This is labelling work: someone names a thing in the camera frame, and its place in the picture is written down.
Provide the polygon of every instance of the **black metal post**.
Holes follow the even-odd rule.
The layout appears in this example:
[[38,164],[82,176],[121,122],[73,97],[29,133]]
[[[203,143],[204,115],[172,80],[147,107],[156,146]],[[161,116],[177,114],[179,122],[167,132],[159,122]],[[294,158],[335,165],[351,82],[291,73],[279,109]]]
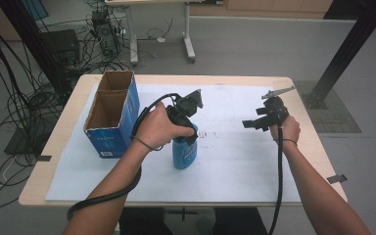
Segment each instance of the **black metal post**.
[[25,8],[22,0],[0,0],[0,8],[11,22],[23,43],[41,67],[48,80],[65,104],[69,99],[72,88],[67,82],[63,69],[52,57],[45,45],[35,20]]
[[361,14],[310,94],[304,95],[309,109],[326,109],[324,100],[356,53],[376,28],[376,0]]

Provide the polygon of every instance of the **white table leg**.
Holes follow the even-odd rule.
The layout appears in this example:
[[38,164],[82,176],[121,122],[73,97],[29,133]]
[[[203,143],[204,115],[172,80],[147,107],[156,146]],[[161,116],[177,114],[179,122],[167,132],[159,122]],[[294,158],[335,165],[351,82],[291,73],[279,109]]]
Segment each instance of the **white table leg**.
[[185,48],[187,49],[188,58],[195,62],[194,48],[192,47],[191,37],[189,36],[189,15],[190,15],[190,4],[185,3],[185,31],[182,32],[182,36],[185,42]]
[[137,57],[137,38],[135,33],[133,32],[132,15],[130,12],[130,7],[128,5],[123,6],[122,8],[124,9],[124,13],[126,14],[127,27],[130,34],[130,63],[133,66],[136,66],[139,60]]

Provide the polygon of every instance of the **forearm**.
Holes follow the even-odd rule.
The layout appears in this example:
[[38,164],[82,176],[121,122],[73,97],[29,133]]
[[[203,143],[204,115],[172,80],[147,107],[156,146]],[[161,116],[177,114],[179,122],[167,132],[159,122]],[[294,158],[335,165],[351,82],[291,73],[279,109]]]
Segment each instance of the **forearm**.
[[[129,185],[148,153],[145,146],[132,142],[120,161],[90,193],[88,199],[114,193]],[[77,211],[64,234],[112,234],[125,200],[126,196],[123,196]]]
[[359,216],[293,143],[284,143],[306,214],[317,234],[369,234]]

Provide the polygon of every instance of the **blue cardboard box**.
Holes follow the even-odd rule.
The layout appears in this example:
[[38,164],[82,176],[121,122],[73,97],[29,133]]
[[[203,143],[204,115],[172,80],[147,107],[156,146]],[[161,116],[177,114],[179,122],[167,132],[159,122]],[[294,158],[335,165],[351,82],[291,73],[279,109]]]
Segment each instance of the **blue cardboard box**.
[[103,74],[84,124],[84,132],[101,158],[120,158],[127,150],[139,105],[133,71]]

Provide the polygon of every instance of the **wooden table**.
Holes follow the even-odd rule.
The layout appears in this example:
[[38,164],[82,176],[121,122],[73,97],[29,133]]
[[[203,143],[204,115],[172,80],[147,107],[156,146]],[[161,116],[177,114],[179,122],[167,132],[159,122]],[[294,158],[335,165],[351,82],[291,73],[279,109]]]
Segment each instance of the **wooden table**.
[[[51,156],[49,162],[38,162],[20,195],[20,203],[25,206],[68,206],[72,203],[49,202],[45,200],[55,170],[66,144],[68,143],[72,129],[79,117],[84,104],[89,97],[91,88],[98,84],[102,75],[88,74],[80,78],[75,86],[70,99],[51,135],[42,155]],[[224,84],[246,86],[271,86],[274,89],[287,88],[293,85],[293,81],[287,77],[267,76],[206,76],[206,75],[149,75],[135,74],[136,84]],[[335,175],[328,156],[319,140],[319,137],[309,119],[304,104],[295,92],[281,95],[289,113],[301,124],[301,137],[299,141],[302,153],[315,169],[326,179]],[[332,184],[333,188],[347,200],[340,183]]]
[[187,55],[190,60],[195,62],[195,53],[192,46],[191,37],[189,35],[189,15],[190,2],[202,2],[204,0],[105,0],[107,5],[121,6],[126,15],[127,27],[130,33],[130,63],[135,66],[139,59],[137,55],[137,38],[133,32],[133,19],[130,6],[134,4],[159,4],[159,3],[184,3],[185,4],[185,30],[182,32]]

